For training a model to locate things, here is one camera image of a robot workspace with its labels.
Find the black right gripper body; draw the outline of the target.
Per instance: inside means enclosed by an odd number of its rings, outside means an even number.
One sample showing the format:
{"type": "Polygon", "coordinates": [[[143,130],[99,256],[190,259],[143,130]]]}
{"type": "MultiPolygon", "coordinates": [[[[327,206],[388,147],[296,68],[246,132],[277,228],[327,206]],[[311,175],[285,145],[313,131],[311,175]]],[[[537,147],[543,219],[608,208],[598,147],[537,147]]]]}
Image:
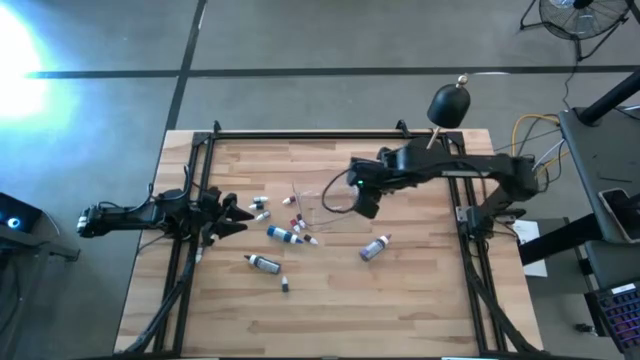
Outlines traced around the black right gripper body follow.
{"type": "Polygon", "coordinates": [[[358,157],[351,158],[348,168],[349,186],[385,194],[388,192],[385,185],[387,180],[388,168],[382,162],[358,157]]]}

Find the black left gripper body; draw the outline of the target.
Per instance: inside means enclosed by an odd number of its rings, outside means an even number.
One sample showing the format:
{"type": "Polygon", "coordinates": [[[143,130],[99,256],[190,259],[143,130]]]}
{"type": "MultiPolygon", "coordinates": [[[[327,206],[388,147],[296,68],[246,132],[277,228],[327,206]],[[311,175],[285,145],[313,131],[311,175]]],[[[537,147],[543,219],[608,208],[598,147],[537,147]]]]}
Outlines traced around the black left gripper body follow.
{"type": "Polygon", "coordinates": [[[225,223],[225,208],[220,203],[200,202],[199,214],[201,220],[201,243],[212,245],[215,237],[224,238],[229,235],[228,226],[225,223]]]}

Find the large purple food coloring bottle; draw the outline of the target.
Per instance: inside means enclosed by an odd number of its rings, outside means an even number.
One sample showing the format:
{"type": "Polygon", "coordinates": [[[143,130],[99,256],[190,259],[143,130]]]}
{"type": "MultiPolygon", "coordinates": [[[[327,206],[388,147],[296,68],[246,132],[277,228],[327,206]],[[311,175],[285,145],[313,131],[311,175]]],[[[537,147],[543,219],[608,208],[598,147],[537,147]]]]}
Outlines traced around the large purple food coloring bottle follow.
{"type": "Polygon", "coordinates": [[[391,234],[383,235],[376,238],[370,244],[366,245],[359,252],[361,259],[365,262],[369,262],[374,259],[380,252],[382,252],[389,244],[391,234]]]}

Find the large black food coloring bottle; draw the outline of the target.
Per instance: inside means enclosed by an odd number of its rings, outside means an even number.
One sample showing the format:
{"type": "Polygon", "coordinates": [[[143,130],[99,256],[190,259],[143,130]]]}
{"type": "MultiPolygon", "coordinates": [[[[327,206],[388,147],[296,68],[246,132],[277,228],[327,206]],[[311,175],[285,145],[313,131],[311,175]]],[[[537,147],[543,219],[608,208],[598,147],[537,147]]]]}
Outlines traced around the large black food coloring bottle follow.
{"type": "Polygon", "coordinates": [[[244,258],[251,266],[263,272],[278,275],[281,271],[281,265],[279,263],[269,260],[263,256],[252,254],[245,255],[244,258]]]}

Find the large blue food coloring bottle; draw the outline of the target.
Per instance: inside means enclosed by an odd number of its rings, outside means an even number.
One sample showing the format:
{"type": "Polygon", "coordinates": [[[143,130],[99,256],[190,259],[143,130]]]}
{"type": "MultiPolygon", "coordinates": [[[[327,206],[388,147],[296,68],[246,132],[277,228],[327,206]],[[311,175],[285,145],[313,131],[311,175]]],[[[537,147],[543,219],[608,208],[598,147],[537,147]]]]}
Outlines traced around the large blue food coloring bottle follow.
{"type": "Polygon", "coordinates": [[[266,234],[273,239],[279,240],[287,244],[303,244],[304,243],[304,241],[300,239],[296,234],[273,225],[270,225],[268,227],[266,234]]]}

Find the clear plastic bin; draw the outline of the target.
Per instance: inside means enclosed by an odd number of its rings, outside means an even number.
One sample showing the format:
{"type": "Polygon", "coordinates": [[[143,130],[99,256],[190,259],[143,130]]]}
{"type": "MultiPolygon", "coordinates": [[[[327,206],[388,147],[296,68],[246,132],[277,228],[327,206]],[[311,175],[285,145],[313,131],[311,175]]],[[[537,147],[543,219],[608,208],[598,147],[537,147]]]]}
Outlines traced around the clear plastic bin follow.
{"type": "Polygon", "coordinates": [[[307,227],[314,232],[360,232],[368,221],[355,212],[344,213],[352,207],[357,190],[348,185],[332,185],[323,195],[325,184],[294,182],[299,213],[307,227]]]}

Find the black desk lamp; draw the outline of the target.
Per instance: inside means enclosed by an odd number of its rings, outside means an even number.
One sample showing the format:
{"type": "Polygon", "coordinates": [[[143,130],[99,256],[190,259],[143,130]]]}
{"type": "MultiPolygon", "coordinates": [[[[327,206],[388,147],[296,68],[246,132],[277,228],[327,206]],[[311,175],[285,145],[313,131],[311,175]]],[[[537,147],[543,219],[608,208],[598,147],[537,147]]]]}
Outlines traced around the black desk lamp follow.
{"type": "Polygon", "coordinates": [[[428,119],[436,125],[426,147],[429,150],[442,129],[455,129],[460,126],[471,104],[470,93],[466,89],[469,78],[460,75],[455,84],[441,87],[434,95],[427,111],[428,119]]]}

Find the white paper sheet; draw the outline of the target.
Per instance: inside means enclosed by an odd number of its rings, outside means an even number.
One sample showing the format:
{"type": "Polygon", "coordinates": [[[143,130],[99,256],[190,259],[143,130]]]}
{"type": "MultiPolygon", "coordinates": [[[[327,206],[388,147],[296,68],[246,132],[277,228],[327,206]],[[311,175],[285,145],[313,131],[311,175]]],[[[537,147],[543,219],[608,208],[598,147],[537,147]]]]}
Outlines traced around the white paper sheet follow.
{"type": "MultiPolygon", "coordinates": [[[[535,221],[516,220],[511,228],[517,235],[518,245],[525,245],[540,236],[538,223],[535,221]]],[[[524,273],[531,277],[546,278],[548,276],[544,260],[525,265],[524,273]]]]}

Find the black desk beam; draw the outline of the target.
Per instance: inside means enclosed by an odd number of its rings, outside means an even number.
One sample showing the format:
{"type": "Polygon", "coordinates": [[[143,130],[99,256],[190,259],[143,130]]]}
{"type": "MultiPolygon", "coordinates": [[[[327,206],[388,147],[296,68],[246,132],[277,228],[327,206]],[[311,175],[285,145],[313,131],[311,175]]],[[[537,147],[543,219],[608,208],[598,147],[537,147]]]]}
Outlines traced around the black desk beam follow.
{"type": "Polygon", "coordinates": [[[522,265],[529,265],[587,241],[601,239],[596,217],[590,214],[520,245],[519,255],[522,265]]]}

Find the black stand with blue light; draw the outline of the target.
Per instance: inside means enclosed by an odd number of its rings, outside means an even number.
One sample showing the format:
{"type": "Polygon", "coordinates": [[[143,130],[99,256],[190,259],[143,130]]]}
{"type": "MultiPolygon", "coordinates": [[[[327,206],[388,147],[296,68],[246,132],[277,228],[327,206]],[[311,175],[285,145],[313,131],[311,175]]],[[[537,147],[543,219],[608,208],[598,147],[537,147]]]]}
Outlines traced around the black stand with blue light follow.
{"type": "Polygon", "coordinates": [[[0,192],[0,256],[44,251],[48,255],[76,261],[80,250],[54,240],[45,240],[34,231],[45,212],[8,194],[0,192]]]}

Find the grey desk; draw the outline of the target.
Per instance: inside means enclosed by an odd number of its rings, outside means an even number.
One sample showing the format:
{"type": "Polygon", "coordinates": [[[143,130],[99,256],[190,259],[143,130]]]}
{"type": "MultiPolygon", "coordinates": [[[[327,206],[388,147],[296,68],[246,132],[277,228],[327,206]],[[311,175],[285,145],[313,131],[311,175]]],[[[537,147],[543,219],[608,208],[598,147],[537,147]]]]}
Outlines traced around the grey desk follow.
{"type": "Polygon", "coordinates": [[[603,238],[613,243],[640,242],[640,230],[637,238],[625,235],[600,198],[611,189],[640,194],[640,112],[612,110],[597,125],[588,126],[568,111],[560,114],[560,123],[603,238]]]}

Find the smartphone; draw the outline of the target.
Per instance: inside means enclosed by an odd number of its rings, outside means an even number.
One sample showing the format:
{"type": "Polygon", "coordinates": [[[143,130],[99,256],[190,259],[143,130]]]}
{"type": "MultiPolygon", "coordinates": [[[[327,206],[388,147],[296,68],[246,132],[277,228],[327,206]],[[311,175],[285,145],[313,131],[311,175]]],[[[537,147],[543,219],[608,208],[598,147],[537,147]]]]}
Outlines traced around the smartphone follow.
{"type": "Polygon", "coordinates": [[[607,213],[629,243],[640,242],[640,193],[630,196],[621,188],[598,193],[607,213]]]}

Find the black slanted pole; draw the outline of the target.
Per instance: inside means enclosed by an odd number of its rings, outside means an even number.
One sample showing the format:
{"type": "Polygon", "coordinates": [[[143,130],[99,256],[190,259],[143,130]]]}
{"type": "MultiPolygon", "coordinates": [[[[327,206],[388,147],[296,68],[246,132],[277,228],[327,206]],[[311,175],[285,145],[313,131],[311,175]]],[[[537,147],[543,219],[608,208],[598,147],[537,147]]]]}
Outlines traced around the black slanted pole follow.
{"type": "Polygon", "coordinates": [[[580,112],[578,120],[587,126],[597,126],[604,115],[638,91],[640,91],[640,68],[580,112]]]}

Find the black floor fan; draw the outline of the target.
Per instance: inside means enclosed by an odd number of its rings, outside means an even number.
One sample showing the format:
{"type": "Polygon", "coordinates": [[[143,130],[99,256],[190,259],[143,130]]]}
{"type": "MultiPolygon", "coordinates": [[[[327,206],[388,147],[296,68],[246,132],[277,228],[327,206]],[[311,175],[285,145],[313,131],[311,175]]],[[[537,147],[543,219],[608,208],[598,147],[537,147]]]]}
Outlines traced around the black floor fan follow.
{"type": "Polygon", "coordinates": [[[630,13],[631,0],[531,0],[519,30],[544,28],[570,41],[579,63],[591,57],[630,13]]]}

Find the black aluminium rig frame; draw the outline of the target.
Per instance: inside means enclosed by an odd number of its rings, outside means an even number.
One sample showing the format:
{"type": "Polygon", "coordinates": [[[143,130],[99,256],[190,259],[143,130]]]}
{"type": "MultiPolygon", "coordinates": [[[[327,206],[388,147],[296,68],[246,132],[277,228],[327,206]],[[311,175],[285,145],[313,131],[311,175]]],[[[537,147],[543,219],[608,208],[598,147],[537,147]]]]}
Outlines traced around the black aluminium rig frame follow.
{"type": "MultiPolygon", "coordinates": [[[[402,146],[398,130],[172,131],[163,144],[156,185],[177,186],[191,153],[209,180],[241,205],[269,198],[269,222],[288,227],[299,213],[292,184],[344,185],[352,157],[402,146]]],[[[455,210],[478,204],[493,181],[436,179],[382,200],[360,232],[314,232],[318,245],[267,236],[266,222],[206,250],[186,298],[145,350],[166,358],[349,358],[476,356],[514,349],[501,324],[466,283],[473,268],[532,346],[540,345],[517,246],[509,233],[473,242],[458,233],[455,210]],[[359,252],[391,234],[365,262],[359,252]],[[278,275],[251,266],[256,254],[281,265],[278,275]],[[289,281],[283,293],[281,278],[289,281]]]]}

